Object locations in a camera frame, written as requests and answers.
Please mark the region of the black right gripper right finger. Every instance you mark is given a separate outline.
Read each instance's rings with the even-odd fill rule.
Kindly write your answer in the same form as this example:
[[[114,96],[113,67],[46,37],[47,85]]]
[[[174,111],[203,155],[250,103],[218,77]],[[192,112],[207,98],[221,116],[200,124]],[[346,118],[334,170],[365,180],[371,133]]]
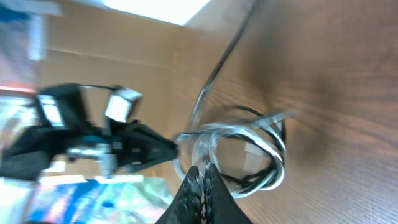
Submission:
[[[203,193],[207,224],[252,224],[235,202],[217,167],[212,163],[206,165]]]

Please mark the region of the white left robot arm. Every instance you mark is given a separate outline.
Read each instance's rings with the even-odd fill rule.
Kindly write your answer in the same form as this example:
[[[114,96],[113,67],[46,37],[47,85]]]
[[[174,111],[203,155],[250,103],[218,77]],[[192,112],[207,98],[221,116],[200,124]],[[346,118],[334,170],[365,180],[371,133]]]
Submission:
[[[81,95],[85,86],[66,83],[43,88],[34,96],[39,124],[24,130],[4,152],[1,176],[36,181],[54,157],[100,162],[110,178],[122,167],[134,173],[178,156],[177,145],[131,116],[142,94],[119,85],[109,86],[105,127],[93,126]]]

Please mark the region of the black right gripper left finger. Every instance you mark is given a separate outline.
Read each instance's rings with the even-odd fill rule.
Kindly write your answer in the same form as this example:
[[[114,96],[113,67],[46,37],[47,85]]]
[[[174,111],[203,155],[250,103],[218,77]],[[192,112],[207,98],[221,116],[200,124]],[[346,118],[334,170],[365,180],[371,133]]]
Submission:
[[[191,166],[172,203],[155,224],[200,224],[202,192],[198,167]]]

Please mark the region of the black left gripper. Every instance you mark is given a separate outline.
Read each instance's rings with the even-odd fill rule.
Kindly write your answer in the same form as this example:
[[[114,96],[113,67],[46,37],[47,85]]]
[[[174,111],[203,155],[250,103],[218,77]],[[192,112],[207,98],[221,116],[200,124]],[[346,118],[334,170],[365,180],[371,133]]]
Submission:
[[[138,120],[110,120],[105,128],[94,126],[67,140],[65,155],[70,161],[99,162],[102,174],[115,174],[126,166],[142,171],[172,161],[178,156],[178,146]]]

